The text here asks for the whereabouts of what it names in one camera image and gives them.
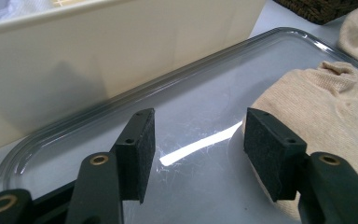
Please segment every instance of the brass insert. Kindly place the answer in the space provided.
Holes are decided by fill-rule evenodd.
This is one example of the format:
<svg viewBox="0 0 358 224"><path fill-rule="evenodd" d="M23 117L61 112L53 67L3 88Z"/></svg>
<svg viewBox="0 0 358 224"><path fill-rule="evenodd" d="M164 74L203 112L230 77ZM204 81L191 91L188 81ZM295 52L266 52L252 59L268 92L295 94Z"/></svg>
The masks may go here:
<svg viewBox="0 0 358 224"><path fill-rule="evenodd" d="M16 195L6 194L0 197L0 213L6 211L13 206L17 201Z"/></svg>
<svg viewBox="0 0 358 224"><path fill-rule="evenodd" d="M324 163L327 163L329 165L340 165L341 162L336 157L330 156L330 155L322 155L319 157L319 160L321 160Z"/></svg>
<svg viewBox="0 0 358 224"><path fill-rule="evenodd" d="M109 160L109 158L105 155L97 155L94 156L93 158L91 158L91 160L89 160L89 163L93 164L93 165L101 165L106 163Z"/></svg>

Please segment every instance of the glass tray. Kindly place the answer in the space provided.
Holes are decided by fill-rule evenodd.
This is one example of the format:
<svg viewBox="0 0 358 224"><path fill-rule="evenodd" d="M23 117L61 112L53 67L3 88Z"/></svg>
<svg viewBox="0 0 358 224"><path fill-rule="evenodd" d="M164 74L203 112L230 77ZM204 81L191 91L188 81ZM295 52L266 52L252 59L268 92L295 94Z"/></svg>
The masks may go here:
<svg viewBox="0 0 358 224"><path fill-rule="evenodd" d="M0 165L0 191L38 198L108 151L133 113L156 109L157 149L145 202L125 223L296 223L269 203L242 148L241 120L286 72L358 62L303 31L278 28L173 71L24 139Z"/></svg>

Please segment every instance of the tray rim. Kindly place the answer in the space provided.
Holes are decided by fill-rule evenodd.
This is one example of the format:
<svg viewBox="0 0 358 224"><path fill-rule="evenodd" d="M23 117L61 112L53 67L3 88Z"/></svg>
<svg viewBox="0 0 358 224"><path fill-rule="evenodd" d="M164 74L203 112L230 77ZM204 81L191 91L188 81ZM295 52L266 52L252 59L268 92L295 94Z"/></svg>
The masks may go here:
<svg viewBox="0 0 358 224"><path fill-rule="evenodd" d="M117 112L120 109L133 105L136 102L163 91L187 78L195 76L197 74L196 71L202 67L221 62L222 60L228 59L230 56L234 56L245 49L251 48L252 45L257 44L258 42L280 34L288 34L297 37L302 36L303 40L313 43L316 49L319 49L327 54L334 54L346 62L351 63L358 69L357 60L353 59L349 54L341 51L340 49L332 47L330 44L320 40L314 35L291 27L278 27L272 29L261 35L257 35L234 46L220 50L205 58L178 68L134 89L125 91L102 103L91 106L85 110L81 110L74 115L60 119L34 133L31 133L14 146L2 160L0 164L0 191L10 189L7 179L11 177L11 172L14 170L13 168L17 167L18 163L16 161L19 161L24 155L29 154L31 150L34 150L34 148L41 148L75 133L76 130L80 130L82 127L92 123L96 119L101 119L112 112Z"/></svg>

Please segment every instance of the table surface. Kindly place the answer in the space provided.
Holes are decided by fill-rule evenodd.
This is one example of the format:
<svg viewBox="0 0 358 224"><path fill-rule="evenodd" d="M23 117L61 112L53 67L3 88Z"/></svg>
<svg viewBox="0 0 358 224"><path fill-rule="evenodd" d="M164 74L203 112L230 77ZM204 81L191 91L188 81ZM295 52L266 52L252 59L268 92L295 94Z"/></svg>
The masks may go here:
<svg viewBox="0 0 358 224"><path fill-rule="evenodd" d="M272 0L268 0L250 37L260 35L276 27L294 27L336 46L339 29L344 20L345 17L331 21L324 26L316 25L298 17L295 13L279 6ZM0 163L6 154L19 142L20 140L0 148Z"/></svg>

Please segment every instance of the white plastic box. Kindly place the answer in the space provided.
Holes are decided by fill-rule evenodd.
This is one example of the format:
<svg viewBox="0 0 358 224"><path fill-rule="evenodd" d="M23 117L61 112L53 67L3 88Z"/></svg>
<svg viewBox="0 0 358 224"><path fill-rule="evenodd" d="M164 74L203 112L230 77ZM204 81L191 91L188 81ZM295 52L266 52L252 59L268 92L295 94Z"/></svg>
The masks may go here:
<svg viewBox="0 0 358 224"><path fill-rule="evenodd" d="M0 22L0 147L245 40L264 4L88 1Z"/></svg>

